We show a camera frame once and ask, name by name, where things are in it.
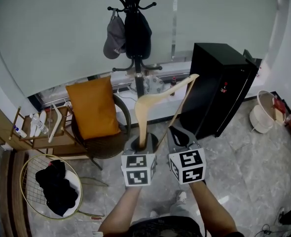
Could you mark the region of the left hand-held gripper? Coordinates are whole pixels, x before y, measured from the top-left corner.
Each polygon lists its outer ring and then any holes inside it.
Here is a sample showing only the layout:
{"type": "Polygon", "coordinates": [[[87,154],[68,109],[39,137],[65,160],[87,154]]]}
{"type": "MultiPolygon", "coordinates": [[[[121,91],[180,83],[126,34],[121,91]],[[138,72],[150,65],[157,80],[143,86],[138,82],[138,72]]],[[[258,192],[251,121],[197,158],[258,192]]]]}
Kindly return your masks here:
{"type": "Polygon", "coordinates": [[[121,156],[121,170],[126,187],[149,186],[156,171],[158,138],[153,133],[147,133],[146,152],[141,151],[139,135],[132,136],[124,145],[124,155],[121,156]]]}

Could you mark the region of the small white blue-capped bottle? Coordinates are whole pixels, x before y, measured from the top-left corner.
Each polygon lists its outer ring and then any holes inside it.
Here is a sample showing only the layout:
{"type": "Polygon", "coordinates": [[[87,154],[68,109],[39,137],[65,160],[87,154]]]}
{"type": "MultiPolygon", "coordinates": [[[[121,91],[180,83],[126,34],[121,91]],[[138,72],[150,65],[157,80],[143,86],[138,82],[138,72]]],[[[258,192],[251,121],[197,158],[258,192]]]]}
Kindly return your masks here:
{"type": "Polygon", "coordinates": [[[14,127],[14,130],[16,133],[18,133],[22,138],[26,138],[27,137],[27,134],[20,128],[18,127],[14,127]]]}

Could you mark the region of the white slipper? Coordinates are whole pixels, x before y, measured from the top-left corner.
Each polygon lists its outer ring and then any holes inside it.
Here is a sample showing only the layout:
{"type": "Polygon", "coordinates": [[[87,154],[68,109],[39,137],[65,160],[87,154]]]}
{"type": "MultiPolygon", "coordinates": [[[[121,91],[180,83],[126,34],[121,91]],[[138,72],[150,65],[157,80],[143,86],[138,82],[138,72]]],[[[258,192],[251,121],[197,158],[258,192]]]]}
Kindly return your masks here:
{"type": "Polygon", "coordinates": [[[39,113],[30,114],[30,118],[31,118],[30,137],[34,137],[37,126],[36,126],[33,118],[39,118],[39,113]]]}
{"type": "MultiPolygon", "coordinates": [[[[46,118],[47,118],[47,114],[45,111],[42,111],[39,115],[39,119],[41,122],[43,122],[44,124],[46,123],[46,118]]],[[[42,134],[42,132],[37,128],[36,132],[35,132],[35,137],[38,137],[42,134]]]]}

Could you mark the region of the wooden hanger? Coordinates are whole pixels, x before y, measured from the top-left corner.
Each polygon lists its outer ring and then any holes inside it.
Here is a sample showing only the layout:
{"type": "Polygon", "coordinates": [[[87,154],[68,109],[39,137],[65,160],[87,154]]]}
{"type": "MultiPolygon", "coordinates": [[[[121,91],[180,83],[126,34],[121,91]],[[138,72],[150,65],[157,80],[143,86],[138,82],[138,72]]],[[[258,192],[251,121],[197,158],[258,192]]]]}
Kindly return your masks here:
{"type": "Polygon", "coordinates": [[[183,86],[186,86],[190,83],[190,87],[186,95],[184,96],[183,101],[181,102],[177,112],[172,118],[172,121],[171,121],[171,124],[172,124],[174,120],[176,119],[179,111],[182,109],[182,105],[185,102],[186,98],[188,97],[194,85],[194,82],[198,77],[199,77],[198,74],[191,74],[189,77],[185,78],[184,80],[182,80],[181,82],[173,86],[172,88],[162,93],[143,95],[136,101],[134,110],[135,110],[135,116],[139,125],[139,146],[141,149],[144,148],[146,144],[147,116],[151,107],[155,105],[156,103],[160,102],[161,100],[169,97],[172,93],[175,93],[177,90],[179,90],[183,86]]]}

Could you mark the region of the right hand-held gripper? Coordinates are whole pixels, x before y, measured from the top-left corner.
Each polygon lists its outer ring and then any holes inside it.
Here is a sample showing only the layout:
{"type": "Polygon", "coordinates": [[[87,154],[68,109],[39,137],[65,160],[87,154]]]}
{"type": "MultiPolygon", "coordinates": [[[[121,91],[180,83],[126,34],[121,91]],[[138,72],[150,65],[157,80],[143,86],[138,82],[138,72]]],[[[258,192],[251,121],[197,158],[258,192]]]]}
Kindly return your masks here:
{"type": "Polygon", "coordinates": [[[179,184],[203,181],[207,166],[205,151],[200,148],[195,135],[182,127],[170,126],[167,140],[170,170],[179,184]]]}

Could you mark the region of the white roller blind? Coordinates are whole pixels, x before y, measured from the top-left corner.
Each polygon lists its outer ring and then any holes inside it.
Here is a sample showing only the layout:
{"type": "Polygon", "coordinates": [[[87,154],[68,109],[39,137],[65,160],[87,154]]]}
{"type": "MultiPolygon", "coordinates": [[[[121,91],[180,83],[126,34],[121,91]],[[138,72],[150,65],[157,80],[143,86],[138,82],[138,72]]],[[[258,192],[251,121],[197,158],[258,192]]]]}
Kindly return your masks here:
{"type": "MultiPolygon", "coordinates": [[[[188,59],[196,42],[226,43],[263,58],[278,0],[178,0],[177,35],[171,59],[173,0],[141,0],[152,30],[146,64],[188,59]]],[[[129,64],[106,58],[103,46],[119,0],[0,0],[0,53],[24,96],[129,64]]]]}

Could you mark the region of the wooden cart with gold frame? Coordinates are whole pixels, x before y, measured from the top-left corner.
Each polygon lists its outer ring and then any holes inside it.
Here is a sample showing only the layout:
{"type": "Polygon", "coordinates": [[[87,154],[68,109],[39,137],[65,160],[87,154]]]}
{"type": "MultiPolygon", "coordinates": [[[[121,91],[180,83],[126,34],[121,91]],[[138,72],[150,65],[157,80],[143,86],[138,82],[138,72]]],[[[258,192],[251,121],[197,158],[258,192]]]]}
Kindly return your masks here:
{"type": "Polygon", "coordinates": [[[48,110],[44,110],[47,114],[45,125],[48,127],[48,133],[42,133],[38,137],[30,137],[31,118],[29,116],[21,115],[21,108],[18,108],[13,122],[13,127],[11,128],[9,140],[12,141],[17,139],[29,149],[37,150],[39,152],[47,152],[65,159],[87,158],[85,155],[86,150],[68,131],[68,127],[71,122],[70,118],[72,117],[72,110],[67,106],[57,108],[63,117],[51,143],[48,142],[48,138],[57,120],[57,114],[53,106],[48,110]],[[18,133],[16,133],[14,130],[15,126],[22,129],[27,134],[27,137],[22,138],[18,133]]]}

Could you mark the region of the grey cap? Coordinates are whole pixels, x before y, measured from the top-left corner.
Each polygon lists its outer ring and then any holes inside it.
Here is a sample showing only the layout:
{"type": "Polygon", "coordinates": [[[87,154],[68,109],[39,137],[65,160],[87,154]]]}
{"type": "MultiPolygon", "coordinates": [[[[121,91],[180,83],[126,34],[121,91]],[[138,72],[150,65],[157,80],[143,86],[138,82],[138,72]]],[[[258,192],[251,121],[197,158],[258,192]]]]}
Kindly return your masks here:
{"type": "Polygon", "coordinates": [[[117,9],[112,10],[112,16],[107,26],[107,39],[103,53],[108,59],[116,59],[126,52],[125,26],[119,17],[117,9]]]}

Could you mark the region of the black clothes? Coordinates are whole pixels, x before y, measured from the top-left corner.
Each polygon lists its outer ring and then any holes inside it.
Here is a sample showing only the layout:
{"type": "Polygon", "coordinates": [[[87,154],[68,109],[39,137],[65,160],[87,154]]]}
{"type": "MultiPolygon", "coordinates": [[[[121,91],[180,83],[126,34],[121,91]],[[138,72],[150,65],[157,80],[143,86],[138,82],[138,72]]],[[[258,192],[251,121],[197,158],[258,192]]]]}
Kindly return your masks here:
{"type": "Polygon", "coordinates": [[[78,193],[65,178],[65,163],[53,160],[46,169],[36,173],[36,181],[43,189],[46,204],[55,214],[64,216],[66,211],[75,206],[78,193]]]}

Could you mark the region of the clear water bottle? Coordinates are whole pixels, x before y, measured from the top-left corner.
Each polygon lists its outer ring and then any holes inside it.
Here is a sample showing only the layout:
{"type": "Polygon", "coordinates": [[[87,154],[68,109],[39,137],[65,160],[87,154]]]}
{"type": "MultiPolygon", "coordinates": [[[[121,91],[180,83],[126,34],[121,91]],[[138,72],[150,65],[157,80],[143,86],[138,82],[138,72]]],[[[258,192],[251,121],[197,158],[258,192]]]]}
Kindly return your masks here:
{"type": "Polygon", "coordinates": [[[39,117],[36,114],[30,114],[31,122],[35,125],[43,134],[48,133],[48,127],[40,121],[39,117]]]}

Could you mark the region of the orange cushion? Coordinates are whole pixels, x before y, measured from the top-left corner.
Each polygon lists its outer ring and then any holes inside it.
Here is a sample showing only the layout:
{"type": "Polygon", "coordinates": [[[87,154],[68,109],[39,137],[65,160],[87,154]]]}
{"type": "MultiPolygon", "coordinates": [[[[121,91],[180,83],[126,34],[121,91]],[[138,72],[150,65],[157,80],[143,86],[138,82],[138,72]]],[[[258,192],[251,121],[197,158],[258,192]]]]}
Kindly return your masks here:
{"type": "Polygon", "coordinates": [[[67,85],[66,90],[84,140],[120,132],[110,76],[67,85]]]}

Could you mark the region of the person's black patterned shirt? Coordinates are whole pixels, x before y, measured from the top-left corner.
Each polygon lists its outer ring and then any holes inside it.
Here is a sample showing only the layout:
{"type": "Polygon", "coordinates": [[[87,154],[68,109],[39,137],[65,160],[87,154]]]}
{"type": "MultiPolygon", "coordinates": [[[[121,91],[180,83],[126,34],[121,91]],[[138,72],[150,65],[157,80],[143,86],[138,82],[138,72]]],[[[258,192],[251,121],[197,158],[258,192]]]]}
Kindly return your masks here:
{"type": "Polygon", "coordinates": [[[125,237],[202,237],[199,225],[189,217],[165,216],[133,224],[125,237]]]}

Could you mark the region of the red item in tub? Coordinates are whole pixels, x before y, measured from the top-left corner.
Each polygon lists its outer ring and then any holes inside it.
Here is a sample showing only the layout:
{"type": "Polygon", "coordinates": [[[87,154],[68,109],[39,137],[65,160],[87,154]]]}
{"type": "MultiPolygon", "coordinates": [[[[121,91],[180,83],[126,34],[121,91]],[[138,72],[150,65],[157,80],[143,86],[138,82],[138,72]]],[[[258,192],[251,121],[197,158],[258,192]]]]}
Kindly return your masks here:
{"type": "Polygon", "coordinates": [[[273,98],[272,104],[273,104],[273,107],[276,110],[280,111],[282,114],[286,113],[286,107],[285,107],[284,103],[281,100],[279,100],[278,98],[273,98]]]}

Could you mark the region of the person's right forearm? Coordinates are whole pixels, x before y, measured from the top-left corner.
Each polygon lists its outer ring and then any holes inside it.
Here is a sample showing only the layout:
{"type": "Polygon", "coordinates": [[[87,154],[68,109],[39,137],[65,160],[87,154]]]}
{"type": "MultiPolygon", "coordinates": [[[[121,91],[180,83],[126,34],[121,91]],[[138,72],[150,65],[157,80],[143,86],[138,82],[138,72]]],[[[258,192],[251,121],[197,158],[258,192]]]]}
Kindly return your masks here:
{"type": "Polygon", "coordinates": [[[212,237],[226,237],[237,232],[236,224],[202,181],[189,184],[197,202],[205,229],[212,237]]]}

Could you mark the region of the dark wicker chair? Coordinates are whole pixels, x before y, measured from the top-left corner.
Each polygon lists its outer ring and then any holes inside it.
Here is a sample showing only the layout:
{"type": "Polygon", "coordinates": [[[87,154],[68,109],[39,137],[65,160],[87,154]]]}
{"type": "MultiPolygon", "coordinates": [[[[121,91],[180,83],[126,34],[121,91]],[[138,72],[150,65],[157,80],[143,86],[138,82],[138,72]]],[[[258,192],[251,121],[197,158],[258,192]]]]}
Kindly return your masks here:
{"type": "Polygon", "coordinates": [[[102,168],[94,161],[95,158],[107,159],[112,158],[124,149],[125,143],[128,141],[131,132],[131,116],[125,103],[115,94],[113,95],[114,104],[119,107],[125,116],[126,125],[119,124],[120,132],[116,135],[83,139],[80,135],[79,128],[75,119],[72,117],[71,128],[76,141],[86,150],[85,155],[95,164],[100,170],[102,168]]]}

